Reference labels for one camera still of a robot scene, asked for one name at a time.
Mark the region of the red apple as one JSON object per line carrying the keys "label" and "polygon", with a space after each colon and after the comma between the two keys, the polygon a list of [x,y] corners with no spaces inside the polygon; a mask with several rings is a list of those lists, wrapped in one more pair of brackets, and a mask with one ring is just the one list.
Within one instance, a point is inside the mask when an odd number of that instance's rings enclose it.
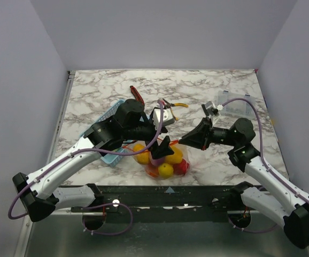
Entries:
{"label": "red apple", "polygon": [[189,168],[190,163],[185,159],[182,159],[180,163],[173,165],[174,174],[177,176],[184,176],[189,171]]}

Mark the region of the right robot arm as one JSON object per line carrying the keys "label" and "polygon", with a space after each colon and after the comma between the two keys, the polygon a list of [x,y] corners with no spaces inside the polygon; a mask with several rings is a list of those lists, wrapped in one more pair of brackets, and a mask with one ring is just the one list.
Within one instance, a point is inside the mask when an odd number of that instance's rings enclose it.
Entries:
{"label": "right robot arm", "polygon": [[266,162],[251,143],[255,135],[252,122],[246,118],[239,118],[229,129],[214,127],[209,118],[203,118],[197,127],[179,139],[179,143],[200,150],[212,143],[232,146],[228,152],[231,163],[269,193],[246,185],[230,195],[230,205],[237,210],[245,206],[257,210],[280,226],[295,246],[306,248],[309,246],[309,194]]}

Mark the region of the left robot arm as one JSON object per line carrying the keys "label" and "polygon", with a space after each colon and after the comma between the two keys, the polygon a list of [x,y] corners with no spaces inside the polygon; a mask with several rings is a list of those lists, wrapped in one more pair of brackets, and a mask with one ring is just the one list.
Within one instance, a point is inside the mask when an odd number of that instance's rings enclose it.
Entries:
{"label": "left robot arm", "polygon": [[172,113],[165,109],[162,101],[151,115],[144,112],[144,105],[127,99],[115,113],[105,120],[93,123],[79,140],[58,158],[28,175],[18,173],[12,181],[31,221],[38,222],[55,210],[81,207],[97,211],[102,205],[102,193],[96,185],[62,187],[62,183],[79,170],[99,160],[106,154],[126,156],[119,152],[127,141],[143,141],[152,159],[172,154],[169,137],[158,143],[157,137],[167,133],[166,127],[175,122]]}

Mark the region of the yellow bell pepper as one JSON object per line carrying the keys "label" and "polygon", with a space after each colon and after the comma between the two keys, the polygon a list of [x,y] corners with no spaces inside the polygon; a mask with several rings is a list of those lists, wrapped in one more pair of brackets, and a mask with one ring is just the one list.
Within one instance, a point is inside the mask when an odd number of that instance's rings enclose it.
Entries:
{"label": "yellow bell pepper", "polygon": [[183,153],[178,148],[173,148],[174,154],[165,157],[165,163],[180,164],[183,160]]}

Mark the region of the yellow lemon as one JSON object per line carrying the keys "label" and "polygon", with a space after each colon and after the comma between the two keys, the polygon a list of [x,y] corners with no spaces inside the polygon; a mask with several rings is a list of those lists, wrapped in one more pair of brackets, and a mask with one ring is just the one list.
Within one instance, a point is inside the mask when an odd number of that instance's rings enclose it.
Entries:
{"label": "yellow lemon", "polygon": [[158,167],[158,174],[163,179],[170,178],[174,176],[174,168],[171,164],[163,163]]}

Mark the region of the purple onion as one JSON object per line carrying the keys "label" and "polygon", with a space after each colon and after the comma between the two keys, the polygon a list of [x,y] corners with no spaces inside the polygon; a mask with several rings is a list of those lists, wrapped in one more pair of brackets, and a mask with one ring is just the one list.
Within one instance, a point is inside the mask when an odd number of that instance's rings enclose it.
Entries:
{"label": "purple onion", "polygon": [[152,159],[151,160],[151,164],[155,167],[158,167],[160,165],[162,165],[165,162],[165,158],[159,158],[159,159]]}

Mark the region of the clear zip bag orange zipper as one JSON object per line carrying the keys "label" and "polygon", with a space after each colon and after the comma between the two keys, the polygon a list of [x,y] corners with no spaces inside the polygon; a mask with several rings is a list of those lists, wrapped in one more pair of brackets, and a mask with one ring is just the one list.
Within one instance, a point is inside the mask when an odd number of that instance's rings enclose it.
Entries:
{"label": "clear zip bag orange zipper", "polygon": [[154,179],[170,179],[185,176],[191,168],[187,147],[171,141],[169,146],[174,154],[154,160],[149,150],[132,155],[132,158],[144,169],[146,174]]}

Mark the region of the yellow orange fruit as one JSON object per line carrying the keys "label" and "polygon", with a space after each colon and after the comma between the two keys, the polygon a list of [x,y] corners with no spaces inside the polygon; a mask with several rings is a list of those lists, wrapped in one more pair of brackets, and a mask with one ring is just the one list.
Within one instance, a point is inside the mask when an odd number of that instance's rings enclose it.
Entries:
{"label": "yellow orange fruit", "polygon": [[[138,152],[140,150],[143,150],[144,148],[145,148],[144,145],[137,143],[133,146],[133,151]],[[148,150],[145,150],[144,152],[141,152],[135,155],[135,160],[141,165],[149,164],[150,163],[150,152]]]}

